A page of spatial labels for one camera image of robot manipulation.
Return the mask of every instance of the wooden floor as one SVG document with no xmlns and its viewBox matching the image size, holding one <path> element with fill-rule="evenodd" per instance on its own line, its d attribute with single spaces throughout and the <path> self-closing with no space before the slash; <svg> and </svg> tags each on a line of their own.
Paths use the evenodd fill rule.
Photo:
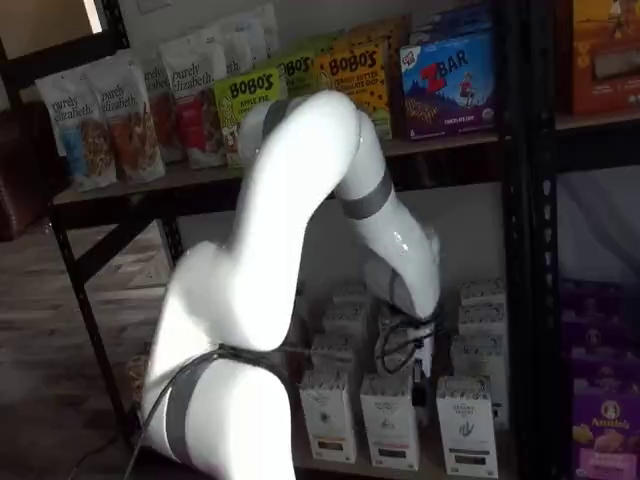
<svg viewBox="0 0 640 480">
<path fill-rule="evenodd" d="M 72 232 L 76 256 L 107 231 Z M 88 284 L 125 399 L 130 393 L 124 364 L 153 337 L 167 277 L 152 225 Z M 36 228 L 0 243 L 0 480 L 65 479 L 82 453 L 114 432 L 55 238 Z M 116 446 L 89 462 L 87 472 L 121 473 L 126 455 Z"/>
</svg>

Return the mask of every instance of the orange box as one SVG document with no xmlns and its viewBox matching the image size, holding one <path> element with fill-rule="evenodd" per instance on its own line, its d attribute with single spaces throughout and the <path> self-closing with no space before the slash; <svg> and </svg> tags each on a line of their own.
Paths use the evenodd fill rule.
<svg viewBox="0 0 640 480">
<path fill-rule="evenodd" d="M 640 107 L 640 2 L 573 0 L 574 113 Z"/>
</svg>

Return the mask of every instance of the brown leather chair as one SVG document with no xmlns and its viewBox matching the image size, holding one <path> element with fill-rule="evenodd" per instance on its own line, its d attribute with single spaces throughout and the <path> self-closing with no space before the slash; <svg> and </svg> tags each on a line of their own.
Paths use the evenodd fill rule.
<svg viewBox="0 0 640 480">
<path fill-rule="evenodd" d="M 0 113 L 0 240 L 12 240 L 68 183 L 47 109 L 29 102 Z"/>
</svg>

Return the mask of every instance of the blue box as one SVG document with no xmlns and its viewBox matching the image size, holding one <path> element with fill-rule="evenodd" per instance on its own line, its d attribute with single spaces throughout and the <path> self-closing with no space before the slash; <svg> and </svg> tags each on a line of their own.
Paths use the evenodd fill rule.
<svg viewBox="0 0 640 480">
<path fill-rule="evenodd" d="M 493 126 L 496 93 L 491 31 L 403 47 L 400 60 L 411 139 Z"/>
</svg>

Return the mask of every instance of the green box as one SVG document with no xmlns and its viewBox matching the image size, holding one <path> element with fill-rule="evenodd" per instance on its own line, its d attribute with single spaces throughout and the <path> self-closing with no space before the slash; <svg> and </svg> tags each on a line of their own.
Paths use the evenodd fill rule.
<svg viewBox="0 0 640 480">
<path fill-rule="evenodd" d="M 241 167 L 238 132 L 244 117 L 261 103 L 287 98 L 287 83 L 275 67 L 218 80 L 213 84 L 220 127 L 227 147 L 227 163 Z"/>
<path fill-rule="evenodd" d="M 289 98 L 310 95 L 318 91 L 313 74 L 313 50 L 298 50 L 268 61 L 267 66 L 274 66 L 280 70 L 287 81 Z"/>
</svg>

